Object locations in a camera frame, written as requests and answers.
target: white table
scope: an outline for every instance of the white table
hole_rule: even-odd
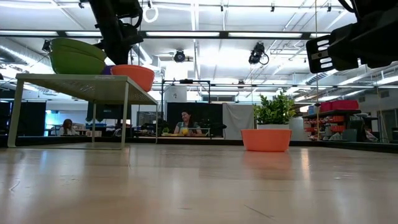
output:
[[[124,105],[122,140],[120,149],[124,148],[126,142],[126,120],[128,105],[156,105],[157,117],[157,101],[127,76],[17,74],[16,78],[18,82],[14,106],[12,109],[11,127],[7,142],[8,147],[16,147],[15,142],[17,137],[19,113],[21,110],[22,92],[25,82],[42,86],[59,93],[74,96],[82,100],[93,102],[93,121],[95,121],[96,118],[96,104]],[[95,137],[92,136],[91,140],[92,142],[95,142]]]

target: shelf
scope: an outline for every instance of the shelf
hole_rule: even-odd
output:
[[[74,96],[97,104],[122,105],[124,89],[129,84],[128,103],[131,105],[157,105],[153,97],[127,76],[113,75],[54,75],[17,74],[18,80]]]
[[[323,118],[326,116],[352,115],[352,114],[358,114],[358,113],[361,113],[361,110],[333,110],[333,111],[319,113],[319,117]],[[306,116],[303,116],[303,118],[310,118],[310,119],[317,118],[317,114],[306,115]]]

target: wooden floor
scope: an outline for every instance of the wooden floor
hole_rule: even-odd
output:
[[[0,223],[380,224],[398,156],[292,147],[131,145],[0,151]]]

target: woman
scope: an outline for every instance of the woman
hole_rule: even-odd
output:
[[[63,121],[58,136],[72,136],[72,135],[78,135],[78,134],[72,127],[72,120],[66,119],[65,121]]]
[[[185,110],[181,113],[182,122],[178,122],[175,129],[174,134],[184,134],[187,136],[195,136],[197,134],[201,134],[200,126],[198,123],[193,122],[191,112]]]

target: dark hair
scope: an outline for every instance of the dark hair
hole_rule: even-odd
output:
[[[69,129],[69,128],[67,128],[67,122],[70,122],[71,125],[73,124],[71,119],[65,119],[62,124],[62,127],[64,130]]]
[[[189,122],[188,122],[188,128],[193,128],[193,118],[192,118],[192,113],[191,113],[191,111],[189,111],[189,110],[183,110],[181,113],[184,113],[184,112],[186,112],[187,114],[190,115]]]

